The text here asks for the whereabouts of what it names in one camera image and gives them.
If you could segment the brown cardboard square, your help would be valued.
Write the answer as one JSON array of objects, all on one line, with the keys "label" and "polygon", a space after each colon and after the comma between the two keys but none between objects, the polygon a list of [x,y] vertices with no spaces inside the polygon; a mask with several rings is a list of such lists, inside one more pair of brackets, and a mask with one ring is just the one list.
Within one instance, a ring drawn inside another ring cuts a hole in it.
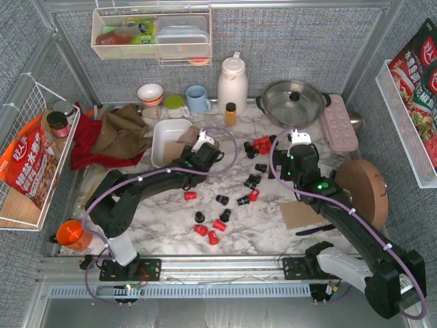
[{"label": "brown cardboard square", "polygon": [[169,142],[165,144],[163,152],[163,165],[170,164],[173,160],[181,157],[185,144],[178,142]]}]

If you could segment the pink yellow sponge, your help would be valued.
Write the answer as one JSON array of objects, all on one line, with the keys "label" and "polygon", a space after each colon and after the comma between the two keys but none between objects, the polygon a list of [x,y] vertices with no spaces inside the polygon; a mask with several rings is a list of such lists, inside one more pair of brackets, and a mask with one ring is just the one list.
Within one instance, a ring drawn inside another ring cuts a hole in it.
[{"label": "pink yellow sponge", "polygon": [[205,66],[210,63],[209,57],[190,57],[188,62],[192,66]]}]

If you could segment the blue mug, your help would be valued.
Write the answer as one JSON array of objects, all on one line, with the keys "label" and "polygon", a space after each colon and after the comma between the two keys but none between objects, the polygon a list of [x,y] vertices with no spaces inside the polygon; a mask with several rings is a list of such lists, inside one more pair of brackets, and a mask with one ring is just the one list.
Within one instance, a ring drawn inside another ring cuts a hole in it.
[{"label": "blue mug", "polygon": [[186,101],[191,113],[205,113],[212,110],[207,91],[201,85],[192,85],[187,89]]}]

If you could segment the brown cardboard sheet right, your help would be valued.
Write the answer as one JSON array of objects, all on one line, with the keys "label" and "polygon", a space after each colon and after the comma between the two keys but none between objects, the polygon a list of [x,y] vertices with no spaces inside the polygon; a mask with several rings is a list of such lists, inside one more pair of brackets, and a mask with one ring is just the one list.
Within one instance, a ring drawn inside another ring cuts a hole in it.
[{"label": "brown cardboard sheet right", "polygon": [[321,215],[303,202],[293,201],[279,205],[283,221],[288,230],[328,223]]}]

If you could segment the white orange striped bowl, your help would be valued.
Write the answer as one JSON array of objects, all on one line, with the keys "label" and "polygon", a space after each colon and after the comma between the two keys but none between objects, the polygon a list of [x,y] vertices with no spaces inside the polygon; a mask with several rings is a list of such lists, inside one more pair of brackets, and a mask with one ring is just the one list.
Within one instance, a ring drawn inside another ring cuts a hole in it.
[{"label": "white orange striped bowl", "polygon": [[163,100],[163,87],[156,83],[147,83],[137,90],[137,97],[144,105],[158,105]]}]

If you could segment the round wooden board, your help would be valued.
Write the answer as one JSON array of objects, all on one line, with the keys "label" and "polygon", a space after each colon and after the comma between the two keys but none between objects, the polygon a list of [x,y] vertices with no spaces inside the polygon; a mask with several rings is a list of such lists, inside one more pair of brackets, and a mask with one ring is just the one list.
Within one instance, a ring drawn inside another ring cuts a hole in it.
[{"label": "round wooden board", "polygon": [[388,217],[389,197],[377,168],[364,159],[345,161],[337,169],[335,182],[346,190],[360,215],[381,230]]}]

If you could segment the red cloth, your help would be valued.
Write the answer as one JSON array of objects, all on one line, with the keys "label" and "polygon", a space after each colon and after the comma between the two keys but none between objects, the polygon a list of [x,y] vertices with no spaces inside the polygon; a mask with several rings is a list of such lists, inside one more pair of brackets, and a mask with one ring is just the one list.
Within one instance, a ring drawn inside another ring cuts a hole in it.
[{"label": "red cloth", "polygon": [[128,167],[136,165],[141,160],[144,152],[131,159],[116,159],[111,156],[91,153],[91,148],[100,133],[102,126],[101,119],[91,120],[85,114],[81,115],[74,134],[75,145],[70,154],[72,170],[84,169],[93,163],[106,168]]}]

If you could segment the green lidded white cup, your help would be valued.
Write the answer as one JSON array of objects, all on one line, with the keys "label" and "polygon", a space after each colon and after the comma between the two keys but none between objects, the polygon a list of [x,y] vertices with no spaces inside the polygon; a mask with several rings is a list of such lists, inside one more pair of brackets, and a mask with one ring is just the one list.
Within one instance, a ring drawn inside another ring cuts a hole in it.
[{"label": "green lidded white cup", "polygon": [[172,94],[166,97],[164,105],[167,109],[167,115],[170,118],[188,118],[190,116],[184,99],[178,94]]}]

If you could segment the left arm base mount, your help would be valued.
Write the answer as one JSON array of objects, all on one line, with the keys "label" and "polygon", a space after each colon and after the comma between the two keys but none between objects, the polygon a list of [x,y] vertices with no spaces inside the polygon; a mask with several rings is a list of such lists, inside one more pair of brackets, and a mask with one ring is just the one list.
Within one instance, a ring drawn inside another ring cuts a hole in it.
[{"label": "left arm base mount", "polygon": [[161,259],[140,258],[126,266],[104,260],[100,266],[101,282],[157,282],[160,279]]}]

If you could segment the white thermos jug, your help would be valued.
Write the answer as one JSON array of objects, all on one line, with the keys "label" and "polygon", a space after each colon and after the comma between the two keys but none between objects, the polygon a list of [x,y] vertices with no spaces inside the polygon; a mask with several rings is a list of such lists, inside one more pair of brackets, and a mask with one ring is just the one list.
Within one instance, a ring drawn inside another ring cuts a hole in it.
[{"label": "white thermos jug", "polygon": [[218,109],[225,113],[226,104],[233,103],[236,106],[236,116],[242,115],[246,110],[248,91],[246,65],[240,57],[240,52],[236,51],[233,56],[226,58],[221,66],[217,89]]}]

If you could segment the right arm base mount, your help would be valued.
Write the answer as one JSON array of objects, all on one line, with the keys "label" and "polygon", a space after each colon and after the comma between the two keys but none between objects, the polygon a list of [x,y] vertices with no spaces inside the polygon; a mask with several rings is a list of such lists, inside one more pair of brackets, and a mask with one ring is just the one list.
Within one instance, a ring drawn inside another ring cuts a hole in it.
[{"label": "right arm base mount", "polygon": [[306,249],[304,256],[286,256],[282,258],[285,280],[328,279],[329,274],[321,270],[317,255],[330,247],[333,247],[332,243],[323,241]]}]

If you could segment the brown cloth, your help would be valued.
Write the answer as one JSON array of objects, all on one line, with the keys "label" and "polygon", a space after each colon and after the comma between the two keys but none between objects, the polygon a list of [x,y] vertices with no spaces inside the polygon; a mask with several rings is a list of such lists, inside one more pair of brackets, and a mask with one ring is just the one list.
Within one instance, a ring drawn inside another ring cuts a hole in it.
[{"label": "brown cloth", "polygon": [[106,112],[101,123],[100,133],[91,148],[92,154],[131,159],[152,146],[152,138],[145,137],[150,128],[134,104]]}]

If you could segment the white mesh basket right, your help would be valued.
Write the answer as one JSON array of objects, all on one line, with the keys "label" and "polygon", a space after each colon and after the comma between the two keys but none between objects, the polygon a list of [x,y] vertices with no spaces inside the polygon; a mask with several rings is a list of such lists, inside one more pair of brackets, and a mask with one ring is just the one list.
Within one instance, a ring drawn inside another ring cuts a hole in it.
[{"label": "white mesh basket right", "polygon": [[426,152],[416,128],[410,119],[408,110],[397,91],[386,59],[375,81],[384,99],[386,108],[397,131],[399,140],[411,166],[414,177],[421,189],[436,188],[436,170]]}]

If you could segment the pink striped cloth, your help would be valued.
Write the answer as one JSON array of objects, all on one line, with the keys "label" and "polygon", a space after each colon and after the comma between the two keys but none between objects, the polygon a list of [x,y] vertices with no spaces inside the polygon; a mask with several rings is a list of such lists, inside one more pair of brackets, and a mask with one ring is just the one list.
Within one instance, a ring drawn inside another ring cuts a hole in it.
[{"label": "pink striped cloth", "polygon": [[194,146],[198,140],[200,129],[196,126],[190,126],[182,135],[178,138],[177,143],[188,144]]}]

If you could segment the steel pot with glass lid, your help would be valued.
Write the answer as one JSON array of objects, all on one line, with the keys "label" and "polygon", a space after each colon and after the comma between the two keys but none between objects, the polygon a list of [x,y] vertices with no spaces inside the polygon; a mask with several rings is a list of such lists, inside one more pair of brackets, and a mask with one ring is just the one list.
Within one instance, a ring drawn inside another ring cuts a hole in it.
[{"label": "steel pot with glass lid", "polygon": [[284,80],[269,85],[255,103],[275,126],[302,129],[317,121],[332,100],[308,83]]}]

